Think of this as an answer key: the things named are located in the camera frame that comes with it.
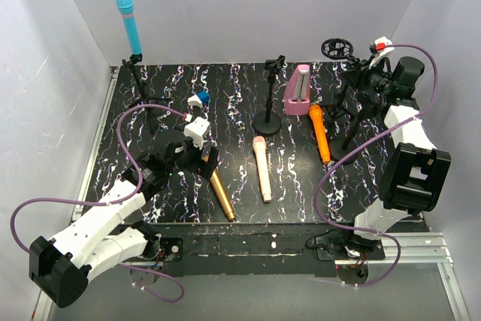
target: pink toy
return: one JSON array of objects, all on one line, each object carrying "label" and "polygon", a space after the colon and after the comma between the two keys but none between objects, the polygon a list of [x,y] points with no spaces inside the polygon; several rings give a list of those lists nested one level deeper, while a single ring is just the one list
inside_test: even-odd
[{"label": "pink toy", "polygon": [[310,72],[309,65],[301,64],[287,83],[284,92],[284,111],[288,116],[309,114]]}]

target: gray wall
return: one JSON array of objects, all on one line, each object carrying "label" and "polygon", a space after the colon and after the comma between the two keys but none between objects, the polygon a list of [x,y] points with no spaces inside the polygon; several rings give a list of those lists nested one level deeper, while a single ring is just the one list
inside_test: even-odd
[{"label": "gray wall", "polygon": [[[426,217],[446,237],[472,319],[481,319],[480,4],[481,0],[413,0],[392,37],[393,42],[426,47],[439,65],[437,105],[423,124],[434,144],[451,153],[452,165],[439,203]],[[430,96],[431,79],[430,75],[418,82],[415,94],[423,105]]]},{"label": "gray wall", "polygon": [[[326,38],[358,54],[392,35],[410,0],[134,0],[145,64],[320,59]],[[114,0],[75,0],[110,65],[130,55]]]},{"label": "gray wall", "polygon": [[[110,69],[73,0],[0,0],[0,305],[30,319],[38,287],[8,226],[34,197],[76,198]],[[32,205],[18,217],[24,243],[68,224],[72,208]]]}]

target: pink microphone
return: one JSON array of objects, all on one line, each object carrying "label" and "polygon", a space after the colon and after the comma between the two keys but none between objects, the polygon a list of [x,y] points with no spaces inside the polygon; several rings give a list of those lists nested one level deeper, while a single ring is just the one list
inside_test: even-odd
[{"label": "pink microphone", "polygon": [[271,184],[269,183],[268,160],[265,156],[265,139],[261,135],[254,138],[253,149],[256,153],[257,172],[261,184],[262,199],[264,202],[271,201]]}]

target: cable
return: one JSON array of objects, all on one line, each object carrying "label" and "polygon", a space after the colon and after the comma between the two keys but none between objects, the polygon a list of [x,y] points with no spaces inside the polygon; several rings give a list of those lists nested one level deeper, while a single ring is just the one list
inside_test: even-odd
[{"label": "cable", "polygon": [[[14,240],[15,242],[19,245],[19,247],[24,250],[25,252],[29,252],[29,248],[23,244],[23,242],[20,240],[20,238],[18,237],[18,234],[17,234],[17,230],[15,229],[15,219],[17,218],[17,214],[20,212],[20,210],[22,208],[24,208],[25,206],[29,205],[29,204],[33,204],[33,203],[38,203],[38,202],[53,202],[53,203],[64,203],[64,204],[80,204],[80,205],[83,205],[83,206],[92,206],[92,207],[101,207],[101,206],[108,206],[109,204],[119,204],[123,201],[126,201],[127,199],[131,198],[133,195],[135,195],[135,193],[137,193],[139,191],[139,189],[142,187],[142,181],[143,181],[143,178],[142,178],[142,172],[141,172],[141,168],[138,166],[138,164],[136,163],[134,157],[132,157],[132,155],[130,154],[129,150],[127,149],[127,146],[125,144],[125,142],[123,141],[122,139],[122,134],[121,134],[121,130],[122,130],[122,124],[124,122],[124,120],[126,119],[126,117],[132,113],[134,113],[135,111],[138,111],[140,109],[144,109],[144,108],[156,108],[156,109],[162,109],[164,111],[168,111],[168,112],[171,112],[172,114],[175,114],[176,116],[179,116],[181,118],[186,118],[186,115],[185,114],[182,114],[181,112],[178,112],[178,111],[175,111],[169,107],[166,107],[166,106],[163,106],[163,105],[159,105],[159,104],[140,104],[140,105],[136,105],[135,107],[132,107],[130,108],[129,110],[127,110],[119,119],[119,122],[117,124],[117,128],[116,128],[116,133],[117,133],[117,137],[118,137],[118,141],[119,141],[119,144],[120,144],[120,147],[122,148],[122,150],[124,151],[124,153],[126,154],[127,156],[127,159],[132,163],[132,165],[134,166],[135,170],[137,171],[137,175],[138,175],[138,183],[137,183],[137,186],[135,187],[135,189],[132,191],[131,194],[129,195],[126,195],[125,197],[122,197],[120,199],[117,199],[116,201],[112,201],[110,203],[104,203],[104,202],[84,202],[84,201],[75,201],[75,200],[72,200],[72,199],[63,199],[63,198],[33,198],[33,199],[29,199],[28,201],[25,201],[23,202],[22,204],[20,204],[17,208],[15,208],[14,212],[12,213],[11,215],[11,218],[10,218],[10,230],[11,230],[11,233],[12,233],[12,236],[14,237]],[[124,267],[124,268],[130,268],[130,269],[137,269],[136,267],[134,266],[126,266],[126,265],[118,265],[120,267]],[[178,297],[178,298],[175,298],[175,299],[170,299],[170,298],[166,298],[162,295],[160,295],[159,293],[157,293],[156,291],[154,291],[153,289],[150,289],[149,287],[144,287],[142,286],[146,291],[152,293],[153,295],[157,296],[158,298],[160,298],[161,300],[163,301],[166,301],[166,302],[177,302],[179,301],[183,295],[184,295],[184,289],[183,289],[183,285],[182,283],[180,283],[179,280],[176,280],[175,278],[173,278],[172,276],[168,276],[167,274],[163,274],[161,272],[158,272],[158,271],[154,271],[154,270],[148,270],[148,269],[144,269],[144,268],[138,268],[139,270],[141,271],[145,271],[145,272],[151,272],[151,273],[154,273],[154,274],[158,274],[160,277],[165,277],[165,278],[168,278],[169,280],[173,280],[177,285],[179,285],[179,287],[181,288],[182,290],[182,293],[181,295]]]},{"label": "cable", "polygon": [[170,303],[177,302],[181,300],[186,293],[186,290],[184,289],[183,284],[177,278],[169,276],[168,274],[163,274],[162,272],[155,271],[152,268],[135,267],[130,265],[124,265],[123,263],[119,263],[117,266],[121,268],[127,268],[128,270],[132,270],[132,271],[141,271],[141,272],[147,272],[149,274],[156,274],[160,277],[168,278],[169,280],[174,281],[180,287],[180,295],[177,296],[176,298],[167,298],[164,295],[161,295],[160,293],[155,291],[154,289],[151,289],[150,287],[141,285],[139,283],[134,283],[134,285],[136,285],[137,287],[140,287],[142,290],[150,292],[151,294],[153,294],[154,296],[156,296],[157,298],[160,298],[165,302],[170,302]]},{"label": "cable", "polygon": [[374,233],[375,235],[379,235],[381,237],[385,237],[385,238],[389,238],[391,240],[393,240],[396,244],[396,247],[398,248],[398,254],[396,255],[396,258],[394,260],[394,262],[392,263],[391,267],[389,267],[388,271],[386,271],[382,276],[380,276],[379,278],[377,278],[376,280],[372,280],[372,281],[369,281],[369,282],[366,282],[366,283],[362,283],[362,284],[359,284],[357,286],[370,286],[370,285],[374,285],[375,283],[378,283],[382,280],[384,280],[386,277],[389,276],[389,274],[391,274],[391,272],[396,268],[396,266],[398,265],[399,263],[399,259],[401,257],[401,245],[399,244],[399,241],[394,237],[394,236],[391,236],[391,235],[388,235],[386,233],[379,233],[377,230],[375,229],[366,229],[366,228],[363,228],[363,227],[354,227],[354,226],[345,226],[345,225],[340,225],[334,221],[331,221],[329,220],[326,216],[324,216],[324,214],[321,212],[321,210],[319,209],[319,202],[317,201],[318,198],[319,198],[319,194],[321,192],[321,188],[322,186],[324,186],[324,183],[329,179],[329,177],[346,161],[348,160],[349,158],[351,158],[352,156],[354,156],[355,154],[357,154],[358,152],[362,151],[364,148],[366,148],[367,146],[371,145],[372,143],[378,141],[379,139],[381,139],[382,137],[388,135],[389,133],[392,133],[393,131],[395,131],[396,129],[399,129],[400,127],[408,124],[409,122],[413,121],[413,120],[416,120],[420,117],[423,117],[424,115],[426,115],[432,108],[433,108],[433,105],[434,105],[434,102],[436,100],[436,95],[437,95],[437,66],[436,66],[436,62],[434,61],[434,58],[432,57],[432,55],[427,51],[425,50],[424,48],[422,47],[418,47],[417,45],[412,45],[412,44],[390,44],[390,45],[386,45],[386,48],[396,48],[396,47],[407,47],[407,48],[413,48],[413,49],[417,49],[421,52],[423,52],[428,58],[429,60],[431,61],[431,64],[433,66],[433,73],[434,73],[434,84],[433,84],[433,92],[432,92],[432,95],[431,95],[431,101],[429,102],[429,106],[422,112],[420,112],[419,114],[417,114],[416,116],[414,117],[410,117],[406,120],[403,120],[402,122],[399,122],[398,124],[396,124],[395,126],[391,127],[390,129],[387,129],[385,130],[384,132],[381,132],[379,133],[377,136],[373,137],[372,139],[370,139],[369,141],[361,144],[359,147],[355,148],[352,152],[348,153],[347,155],[345,155],[342,159],[339,160],[339,162],[337,162],[336,164],[334,164],[332,166],[331,169],[329,169],[326,174],[324,174],[324,177],[322,177],[321,181],[319,182],[319,185],[317,186],[317,189],[316,189],[316,192],[314,193],[314,197],[313,197],[313,206],[314,206],[314,210],[316,210],[316,213],[317,215],[321,218],[322,221],[324,221],[325,223],[327,223],[328,225],[330,226],[334,226],[334,227],[337,227],[339,229],[346,229],[346,230],[349,230],[349,231],[363,231],[363,232],[370,232],[370,233]]}]

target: marble pattern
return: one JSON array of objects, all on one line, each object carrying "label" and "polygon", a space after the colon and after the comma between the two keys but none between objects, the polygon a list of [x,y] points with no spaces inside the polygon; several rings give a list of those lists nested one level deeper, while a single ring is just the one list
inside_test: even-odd
[{"label": "marble pattern", "polygon": [[[295,63],[287,63],[274,87],[274,110],[283,114],[282,97]],[[337,73],[342,63],[312,63],[311,101],[330,104],[341,88]],[[312,205],[314,190],[330,165],[322,165],[313,127],[308,116],[283,116],[280,133],[267,139],[271,170],[272,202],[264,204],[259,189],[256,163],[252,151],[255,134],[251,122],[265,106],[268,82],[263,77],[263,64],[158,65],[141,67],[146,91],[154,96],[168,96],[169,106],[182,112],[203,115],[211,122],[210,143],[219,148],[219,174],[228,189],[237,215],[237,222],[298,223],[318,221]],[[192,109],[187,98],[196,92],[208,91],[210,104]],[[90,182],[87,200],[97,201],[112,187],[128,165],[117,143],[115,127],[121,113],[137,96],[129,71],[122,67],[107,116],[98,157]],[[346,104],[358,107],[353,93],[348,92]],[[160,129],[182,124],[167,113],[155,111]],[[329,137],[344,136],[347,123],[341,119],[332,125]],[[355,142],[360,144],[384,130],[380,120],[361,123]],[[162,132],[150,135],[146,112],[140,111],[124,126],[123,136],[134,156],[152,149]],[[339,169],[324,186],[320,202],[331,219],[352,220],[375,198],[377,182],[393,151],[386,138],[363,150],[351,165]],[[173,176],[167,189],[156,195],[145,208],[134,213],[128,222],[144,218],[160,222],[226,222],[226,218],[208,182],[187,172]]]}]

